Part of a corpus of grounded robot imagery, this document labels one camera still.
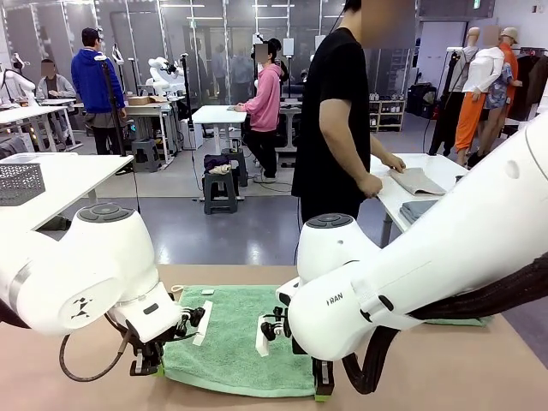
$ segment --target gray stool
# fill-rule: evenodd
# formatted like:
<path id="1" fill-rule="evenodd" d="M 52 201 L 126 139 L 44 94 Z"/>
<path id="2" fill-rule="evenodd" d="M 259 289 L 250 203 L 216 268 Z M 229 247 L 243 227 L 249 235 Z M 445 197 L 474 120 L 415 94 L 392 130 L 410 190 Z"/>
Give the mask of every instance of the gray stool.
<path id="1" fill-rule="evenodd" d="M 244 156 L 243 150 L 239 148 L 238 152 L 232 152 L 229 148 L 224 148 L 221 153 L 230 161 L 238 162 L 238 166 L 240 167 L 240 176 L 238 177 L 240 187 L 247 187 L 246 156 Z"/>
<path id="2" fill-rule="evenodd" d="M 160 156 L 153 139 L 132 141 L 131 152 L 134 155 L 135 172 L 148 171 L 149 173 L 155 173 L 158 171 L 161 165 Z"/>
<path id="3" fill-rule="evenodd" d="M 211 195 L 213 184 L 217 184 L 219 191 L 221 190 L 221 183 L 225 186 L 228 198 L 226 200 L 215 200 Z M 234 180 L 232 179 L 232 172 L 224 175 L 209 174 L 204 175 L 204 213 L 212 214 L 213 209 L 216 208 L 228 208 L 230 212 L 238 211 L 238 199 L 236 198 L 236 192 L 234 190 Z"/>

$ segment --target gray basket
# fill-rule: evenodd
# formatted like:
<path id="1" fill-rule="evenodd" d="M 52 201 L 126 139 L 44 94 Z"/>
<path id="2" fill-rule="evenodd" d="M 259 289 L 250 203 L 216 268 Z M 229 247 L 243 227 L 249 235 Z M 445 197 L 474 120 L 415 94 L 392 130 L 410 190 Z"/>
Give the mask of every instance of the gray basket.
<path id="1" fill-rule="evenodd" d="M 44 191 L 40 164 L 0 164 L 0 206 L 20 206 Z"/>

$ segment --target man's hand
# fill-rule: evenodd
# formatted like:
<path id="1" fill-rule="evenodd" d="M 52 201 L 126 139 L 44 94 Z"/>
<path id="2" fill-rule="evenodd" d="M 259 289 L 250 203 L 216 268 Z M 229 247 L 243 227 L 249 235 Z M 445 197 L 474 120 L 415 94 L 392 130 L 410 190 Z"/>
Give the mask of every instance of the man's hand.
<path id="1" fill-rule="evenodd" d="M 476 102 L 480 99 L 480 97 L 481 97 L 481 90 L 479 88 L 476 88 L 472 95 L 472 101 Z"/>
<path id="2" fill-rule="evenodd" d="M 405 170 L 405 163 L 403 160 L 394 154 L 388 153 L 384 158 L 381 159 L 382 163 L 389 167 L 392 170 L 402 173 Z"/>
<path id="3" fill-rule="evenodd" d="M 373 174 L 367 174 L 365 178 L 361 179 L 357 183 L 360 191 L 365 194 L 368 199 L 372 199 L 377 196 L 380 190 L 383 189 L 383 182 L 381 182 L 380 178 L 374 176 Z"/>

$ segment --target man in black t-shirt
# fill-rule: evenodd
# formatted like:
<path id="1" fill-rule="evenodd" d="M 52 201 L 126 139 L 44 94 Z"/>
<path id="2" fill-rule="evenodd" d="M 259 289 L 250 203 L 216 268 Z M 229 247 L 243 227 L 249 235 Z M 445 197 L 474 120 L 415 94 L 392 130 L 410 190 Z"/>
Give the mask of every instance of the man in black t-shirt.
<path id="1" fill-rule="evenodd" d="M 302 221 L 326 213 L 357 218 L 383 187 L 371 155 L 402 172 L 405 163 L 369 134 L 369 88 L 361 41 L 361 0 L 347 0 L 337 30 L 316 50 L 302 102 L 292 194 Z"/>

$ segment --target person in blue jacket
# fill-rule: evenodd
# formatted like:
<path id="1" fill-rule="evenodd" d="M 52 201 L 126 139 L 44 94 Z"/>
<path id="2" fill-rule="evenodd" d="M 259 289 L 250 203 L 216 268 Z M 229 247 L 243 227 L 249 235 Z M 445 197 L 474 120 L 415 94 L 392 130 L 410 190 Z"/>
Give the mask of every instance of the person in blue jacket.
<path id="1" fill-rule="evenodd" d="M 80 95 L 86 108 L 86 124 L 93 130 L 97 154 L 120 155 L 116 137 L 116 126 L 110 107 L 109 91 L 104 79 L 101 63 L 95 61 L 95 57 L 101 55 L 101 39 L 98 30 L 85 28 L 82 30 L 83 49 L 74 56 L 71 64 L 72 81 L 76 92 Z M 106 60 L 110 71 L 110 82 L 116 98 L 116 107 L 120 117 L 126 118 L 125 104 L 122 88 L 116 77 L 112 62 Z"/>

